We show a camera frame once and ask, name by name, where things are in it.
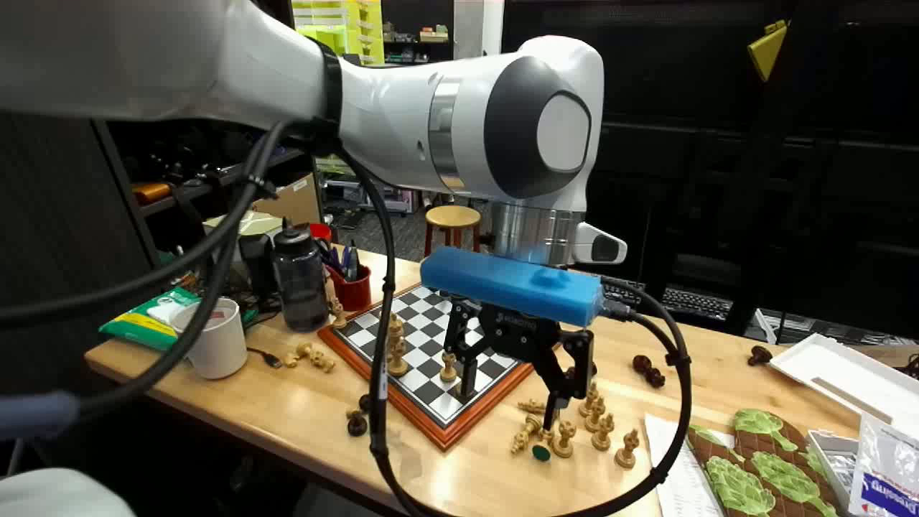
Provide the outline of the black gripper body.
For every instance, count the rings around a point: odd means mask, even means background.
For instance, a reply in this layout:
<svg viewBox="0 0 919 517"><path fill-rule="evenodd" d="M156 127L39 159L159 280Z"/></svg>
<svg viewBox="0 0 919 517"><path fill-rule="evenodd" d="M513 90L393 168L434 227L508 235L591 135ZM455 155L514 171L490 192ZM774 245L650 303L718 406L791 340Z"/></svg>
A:
<svg viewBox="0 0 919 517"><path fill-rule="evenodd" d="M576 393L584 400L594 376L594 334L564 331L553 318L523 317L514 311L477 304L469 300L451 303L446 350L461 362L461 354L501 354L517 362L533 362L537 376L571 372Z"/></svg>

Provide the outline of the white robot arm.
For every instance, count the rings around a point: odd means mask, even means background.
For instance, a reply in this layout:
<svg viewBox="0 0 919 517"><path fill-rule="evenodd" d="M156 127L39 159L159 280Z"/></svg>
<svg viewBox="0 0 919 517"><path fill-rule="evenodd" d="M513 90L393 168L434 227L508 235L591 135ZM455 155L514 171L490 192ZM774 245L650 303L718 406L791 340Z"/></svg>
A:
<svg viewBox="0 0 919 517"><path fill-rule="evenodd" d="M535 245L507 234L491 255L439 251L431 287L484 311L586 327L600 283L586 188L600 149L604 56L541 34L507 56L360 67L253 0L0 0L0 110L103 122L205 119L270 129L316 125L393 188L544 212Z"/></svg>

